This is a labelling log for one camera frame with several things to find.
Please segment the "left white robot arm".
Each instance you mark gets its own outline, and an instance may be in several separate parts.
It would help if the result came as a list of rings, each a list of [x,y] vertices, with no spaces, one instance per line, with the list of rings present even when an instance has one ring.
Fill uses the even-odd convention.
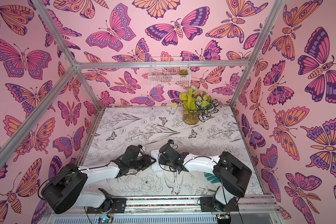
[[[69,163],[48,179],[41,190],[41,197],[56,214],[73,207],[84,207],[96,212],[113,211],[113,197],[103,188],[87,189],[87,185],[135,175],[146,170],[156,159],[144,153],[142,145],[130,145],[124,154],[103,165],[77,166]]]

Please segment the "white digital alarm clock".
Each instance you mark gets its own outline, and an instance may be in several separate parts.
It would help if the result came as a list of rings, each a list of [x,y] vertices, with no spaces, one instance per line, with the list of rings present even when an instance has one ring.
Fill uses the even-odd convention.
[[[159,159],[159,150],[152,150],[151,151],[151,157],[153,157],[155,159],[155,163],[152,164],[152,170],[154,172],[159,172],[159,171],[163,171],[163,169],[160,167],[160,164],[158,162]]]

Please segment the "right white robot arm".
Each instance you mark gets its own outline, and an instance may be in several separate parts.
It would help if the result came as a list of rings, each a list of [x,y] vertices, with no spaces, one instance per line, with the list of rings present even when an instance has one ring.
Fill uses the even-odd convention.
[[[158,163],[176,173],[196,171],[214,175],[220,182],[212,198],[218,211],[228,211],[235,204],[231,200],[245,196],[252,175],[251,169],[229,152],[219,156],[178,153],[169,142],[159,149]]]

